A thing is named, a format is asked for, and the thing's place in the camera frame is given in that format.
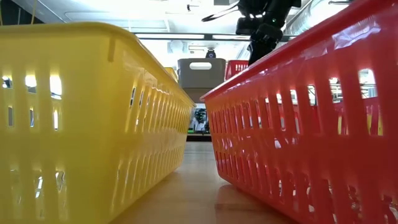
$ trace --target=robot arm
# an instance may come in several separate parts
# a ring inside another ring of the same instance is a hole
[[[222,13],[224,16],[234,7],[243,15],[236,26],[236,34],[250,35],[249,65],[273,51],[282,39],[286,17],[292,7],[301,7],[301,0],[239,0],[233,7]],[[207,22],[216,19],[214,15],[204,18]]]
[[[251,33],[249,65],[271,53],[283,37],[281,28],[285,25],[290,9],[301,6],[301,0],[268,0],[262,22]]]

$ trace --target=table surface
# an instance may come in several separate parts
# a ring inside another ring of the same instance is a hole
[[[210,142],[188,142],[183,164],[112,224],[295,223],[248,196],[216,170]]]

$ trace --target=plastic basket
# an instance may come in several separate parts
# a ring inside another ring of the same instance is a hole
[[[397,223],[396,21],[396,0],[355,1],[205,95],[219,175],[300,223]]]
[[[178,75],[175,73],[174,68],[164,68],[170,74],[170,76],[174,79],[174,81],[178,82]]]
[[[0,223],[108,223],[180,165],[193,102],[134,35],[9,26],[0,49]]]
[[[226,66],[225,78],[224,80],[229,80],[239,72],[242,72],[248,67],[247,60],[230,60]]]

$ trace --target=bin handle hole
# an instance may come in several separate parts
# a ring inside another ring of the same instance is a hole
[[[211,67],[210,62],[192,62],[189,64],[189,68],[192,70],[210,70]]]

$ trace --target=red bin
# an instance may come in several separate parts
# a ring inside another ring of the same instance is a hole
[[[245,68],[248,67],[248,63],[249,62],[247,60],[230,60],[230,61],[228,61],[224,79],[229,80],[234,75],[238,74],[239,72],[242,72]]]
[[[398,0],[355,1],[202,97],[219,175],[300,223],[396,224],[397,84]]]

